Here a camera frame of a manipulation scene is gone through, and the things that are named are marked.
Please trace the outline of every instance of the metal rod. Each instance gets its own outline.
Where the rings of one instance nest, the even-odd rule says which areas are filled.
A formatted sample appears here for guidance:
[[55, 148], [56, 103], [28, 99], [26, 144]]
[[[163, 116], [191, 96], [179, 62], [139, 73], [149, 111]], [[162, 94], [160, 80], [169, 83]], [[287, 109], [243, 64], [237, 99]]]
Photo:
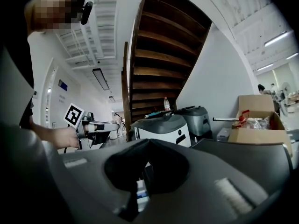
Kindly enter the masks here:
[[237, 118], [225, 118], [225, 119], [219, 119], [219, 118], [213, 118], [213, 121], [239, 121]]
[[[263, 118], [248, 118], [247, 120], [263, 120]], [[220, 118], [213, 118], [213, 121], [228, 121], [228, 122], [234, 122], [234, 121], [239, 121], [238, 118], [224, 118], [224, 119], [220, 119]]]

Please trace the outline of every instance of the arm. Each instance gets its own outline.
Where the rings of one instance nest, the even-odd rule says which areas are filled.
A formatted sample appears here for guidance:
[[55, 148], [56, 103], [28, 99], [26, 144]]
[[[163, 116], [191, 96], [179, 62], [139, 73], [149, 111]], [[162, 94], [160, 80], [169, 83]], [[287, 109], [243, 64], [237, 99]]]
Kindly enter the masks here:
[[34, 131], [41, 140], [51, 142], [57, 149], [65, 147], [79, 147], [76, 130], [73, 127], [48, 129], [33, 122], [29, 118], [30, 129]]

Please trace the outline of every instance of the water bottle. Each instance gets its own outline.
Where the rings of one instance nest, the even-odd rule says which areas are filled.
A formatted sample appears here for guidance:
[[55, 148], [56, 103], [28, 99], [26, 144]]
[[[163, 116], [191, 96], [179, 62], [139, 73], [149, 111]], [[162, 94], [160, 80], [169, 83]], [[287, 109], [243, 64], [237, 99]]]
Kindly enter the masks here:
[[164, 109], [165, 109], [165, 111], [170, 110], [170, 104], [169, 104], [167, 97], [164, 97]]

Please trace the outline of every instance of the cardboard box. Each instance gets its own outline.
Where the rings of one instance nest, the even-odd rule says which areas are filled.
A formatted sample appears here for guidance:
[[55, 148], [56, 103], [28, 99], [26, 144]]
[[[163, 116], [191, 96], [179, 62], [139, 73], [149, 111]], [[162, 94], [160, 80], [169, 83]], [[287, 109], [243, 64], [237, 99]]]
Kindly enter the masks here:
[[274, 144], [284, 143], [292, 156], [292, 146], [289, 136], [285, 131], [280, 117], [274, 112], [271, 95], [244, 95], [239, 96], [239, 117], [243, 111], [249, 110], [250, 118], [266, 118], [270, 116], [273, 123], [272, 130], [259, 130], [247, 128], [234, 128], [230, 132], [229, 142], [249, 144]]

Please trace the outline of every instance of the fluorescent light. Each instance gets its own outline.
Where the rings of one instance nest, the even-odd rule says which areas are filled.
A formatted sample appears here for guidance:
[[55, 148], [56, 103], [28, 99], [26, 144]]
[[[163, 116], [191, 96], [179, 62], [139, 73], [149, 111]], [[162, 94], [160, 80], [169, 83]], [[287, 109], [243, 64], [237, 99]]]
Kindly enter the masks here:
[[265, 43], [265, 47], [270, 46], [270, 45], [272, 45], [273, 43], [275, 43], [275, 42], [277, 42], [277, 41], [279, 41], [279, 40], [281, 40], [281, 39], [287, 37], [290, 33], [291, 33], [291, 32], [286, 32], [286, 31], [285, 31], [285, 32], [283, 32], [282, 34], [280, 34], [280, 35], [274, 37], [273, 39], [271, 39], [271, 40], [269, 40], [269, 41], [267, 41], [267, 42]]
[[264, 67], [262, 67], [262, 68], [260, 68], [260, 69], [257, 69], [257, 71], [262, 70], [262, 69], [265, 69], [265, 68], [268, 68], [268, 67], [270, 67], [270, 66], [272, 66], [272, 65], [273, 65], [273, 64], [266, 65], [266, 66], [264, 66]]
[[99, 84], [102, 86], [103, 90], [109, 90], [109, 86], [100, 68], [93, 69], [93, 74], [97, 78]]
[[295, 53], [295, 54], [289, 56], [289, 57], [287, 58], [287, 60], [293, 58], [293, 57], [296, 56], [296, 55], [298, 55], [298, 53]]
[[111, 100], [112, 103], [115, 103], [115, 99], [113, 96], [109, 96], [109, 99]]

